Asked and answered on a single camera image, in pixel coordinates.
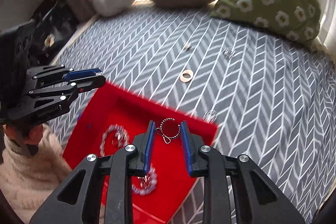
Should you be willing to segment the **person's hand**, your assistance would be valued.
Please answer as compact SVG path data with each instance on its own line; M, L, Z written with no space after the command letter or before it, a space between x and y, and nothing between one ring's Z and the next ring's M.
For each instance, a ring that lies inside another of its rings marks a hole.
M6 146L20 147L18 136L22 136L24 143L29 145L38 145L43 137L44 129L42 124L30 128L30 131L25 132L24 135L22 135L22 132L18 131L13 125L5 124L2 127L5 134L4 140Z

